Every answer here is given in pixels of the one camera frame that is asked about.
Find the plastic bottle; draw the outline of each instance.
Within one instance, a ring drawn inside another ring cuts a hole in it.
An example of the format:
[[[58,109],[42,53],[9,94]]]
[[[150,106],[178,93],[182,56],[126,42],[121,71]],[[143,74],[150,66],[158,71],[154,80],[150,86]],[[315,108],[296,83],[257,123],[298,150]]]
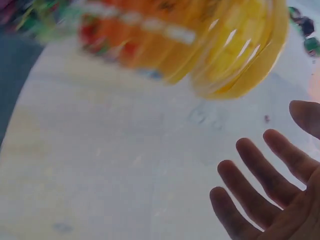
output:
[[[86,9],[84,47],[168,84],[190,73],[206,99],[237,98],[262,81],[289,22],[285,0],[88,0]]]

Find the blurry object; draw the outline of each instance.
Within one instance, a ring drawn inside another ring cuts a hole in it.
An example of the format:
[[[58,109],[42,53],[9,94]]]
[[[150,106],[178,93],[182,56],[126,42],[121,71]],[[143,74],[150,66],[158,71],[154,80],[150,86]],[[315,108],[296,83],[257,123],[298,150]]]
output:
[[[320,57],[320,42],[315,37],[310,37],[304,40],[304,49],[306,53],[313,58]]]
[[[84,11],[82,49],[169,85],[190,74],[206,99],[238,98],[261,82],[289,21],[285,0],[87,0]]]
[[[41,43],[69,36],[62,24],[70,0],[12,0],[0,11],[0,24],[9,32],[19,32]]]
[[[300,10],[296,7],[293,7],[293,6],[289,7],[289,14],[290,14],[290,18],[293,22],[298,21],[302,17]]]
[[[309,17],[303,16],[295,21],[296,24],[301,28],[302,34],[305,38],[309,37],[315,32],[314,21]]]
[[[307,16],[293,6],[289,8],[291,22],[297,27],[297,30],[303,37],[303,46],[306,53],[312,58],[320,57],[320,42],[316,37],[310,37],[315,32],[315,23]]]

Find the palm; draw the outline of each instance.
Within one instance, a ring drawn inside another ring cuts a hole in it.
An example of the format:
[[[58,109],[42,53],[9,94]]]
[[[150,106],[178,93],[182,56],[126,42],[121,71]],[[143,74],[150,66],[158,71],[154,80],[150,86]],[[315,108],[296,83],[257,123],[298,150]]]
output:
[[[320,137],[320,105],[293,102],[290,112],[306,132]],[[233,240],[301,240],[320,237],[320,163],[292,145],[275,130],[263,138],[270,149],[286,164],[291,173],[306,184],[305,191],[287,181],[246,138],[236,148],[248,169],[266,194],[280,207],[261,196],[230,160],[218,165],[226,186],[237,198],[247,215],[264,231],[251,225],[237,210],[228,193],[221,187],[212,189],[213,209]]]

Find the white surface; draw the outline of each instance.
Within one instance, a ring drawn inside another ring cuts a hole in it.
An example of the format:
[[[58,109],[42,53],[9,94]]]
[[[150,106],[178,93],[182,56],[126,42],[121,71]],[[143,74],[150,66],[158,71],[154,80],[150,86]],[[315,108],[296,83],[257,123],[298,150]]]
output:
[[[247,96],[205,102],[187,81],[163,87],[49,46],[27,80],[0,155],[0,240],[225,240],[209,191],[218,162],[275,128],[313,156],[290,118],[308,99],[310,58],[290,32],[273,73]],[[270,122],[264,121],[265,115]]]

